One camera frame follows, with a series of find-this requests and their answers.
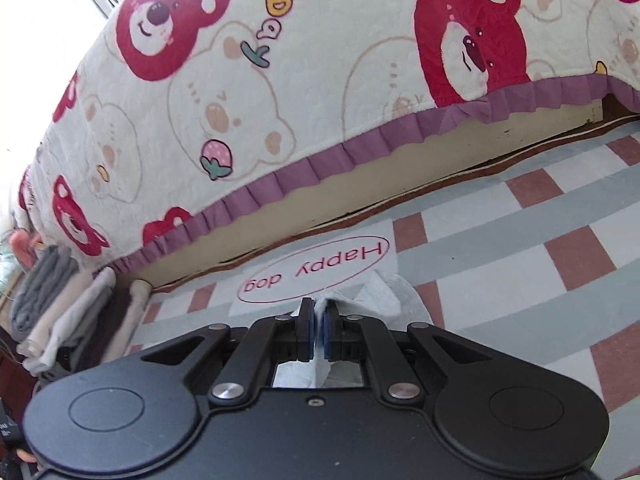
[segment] white towel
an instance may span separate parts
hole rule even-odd
[[[111,299],[112,294],[113,289],[110,286],[106,286],[100,291],[100,294],[98,294],[95,301],[89,306],[84,316],[82,316],[82,320],[78,323],[72,335],[69,336],[69,339],[64,342],[63,346],[76,348],[82,340],[91,337],[91,334],[96,328],[97,317]]]
[[[140,320],[142,320],[142,315],[145,313],[146,303],[149,300],[149,295],[151,295],[151,290],[151,284],[142,280],[136,280],[131,283],[131,288],[129,289],[131,293],[131,303],[129,304],[120,328],[105,350],[100,361],[101,363],[108,363],[122,357],[127,349],[127,344],[131,339],[133,331],[138,327]]]
[[[17,346],[18,353],[26,357],[40,357],[47,346],[54,323],[76,302],[92,281],[88,270],[80,270],[72,276],[51,306],[42,314],[27,339]]]
[[[86,311],[94,304],[101,291],[116,283],[116,275],[111,267],[105,267],[95,277],[94,282],[85,289],[78,299],[66,312],[58,318],[51,329],[51,336],[42,355],[38,358],[28,358],[22,362],[25,370],[32,376],[51,370],[56,362],[56,355],[60,346],[72,335]]]
[[[320,388],[332,371],[332,364],[324,358],[324,347],[321,341],[320,327],[322,316],[329,300],[335,300],[342,316],[362,314],[377,317],[385,322],[389,330],[406,330],[406,326],[414,321],[432,323],[424,303],[407,280],[398,274],[374,270],[362,290],[350,300],[334,290],[324,290],[314,298],[316,306],[316,348],[314,358],[308,363],[283,363],[276,369],[273,380],[275,388]],[[292,316],[297,316],[298,308]],[[336,364],[332,376],[334,380],[342,379],[345,383],[353,383],[352,374]]]

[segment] blue gripper pad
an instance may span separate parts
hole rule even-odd
[[[316,349],[316,313],[311,311],[311,319],[309,320],[309,360],[314,358],[314,350]]]
[[[322,313],[322,326],[321,326],[321,341],[322,346],[324,347],[324,358],[328,359],[330,356],[329,352],[329,327],[331,324],[329,323],[329,316],[326,312]]]

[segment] bed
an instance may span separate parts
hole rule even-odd
[[[47,243],[159,286],[640,110],[639,0],[124,0],[24,186]]]

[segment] checkered rug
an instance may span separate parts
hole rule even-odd
[[[434,323],[592,388],[611,429],[594,470],[640,465],[640,122],[425,194],[152,297],[129,352],[212,322],[248,326],[373,269]]]

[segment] folded towel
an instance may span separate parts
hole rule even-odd
[[[27,274],[9,313],[11,336],[23,341],[69,279],[78,272],[71,249],[47,247]]]
[[[86,311],[72,335],[65,341],[64,346],[77,348],[82,341],[91,337],[91,334],[96,329],[98,315],[111,299],[112,294],[113,289],[111,287],[105,287],[100,291],[100,294]]]
[[[93,277],[88,270],[80,270],[73,275],[51,306],[42,314],[27,339],[18,345],[18,353],[26,357],[40,357],[49,341],[53,324],[74,304],[92,281]]]
[[[56,362],[56,354],[62,344],[78,327],[84,314],[91,308],[94,301],[105,288],[113,288],[116,275],[111,267],[106,267],[96,276],[94,282],[80,294],[80,297],[58,318],[51,329],[51,336],[42,355],[38,358],[28,358],[22,365],[31,375],[36,376],[46,370],[51,370]]]
[[[136,280],[131,283],[131,287],[129,289],[131,293],[131,304],[127,309],[127,314],[122,320],[120,328],[102,356],[101,362],[108,363],[114,359],[122,357],[127,349],[127,344],[133,335],[133,331],[138,327],[140,320],[142,320],[142,315],[145,312],[146,303],[149,300],[151,290],[151,284],[143,282],[142,280]]]
[[[78,362],[73,365],[75,372],[87,370],[100,364],[109,343],[118,331],[127,313],[127,307],[131,303],[131,294],[126,288],[117,288],[113,291],[111,301],[98,315],[96,330],[89,339],[87,346],[78,356]]]
[[[329,300],[334,300],[342,316],[361,314],[377,317],[385,322],[389,330],[406,330],[414,321],[432,323],[424,303],[415,289],[398,274],[374,270],[362,290],[350,300],[334,290],[324,290],[314,297],[316,305],[314,315],[316,326],[322,326],[322,316]],[[297,316],[298,308],[292,316]],[[344,386],[357,386],[353,379],[352,367],[343,363],[332,364],[324,358],[322,331],[316,331],[314,358],[308,363],[283,363],[276,368],[273,380],[275,388],[321,388],[329,373],[332,383],[341,382]]]

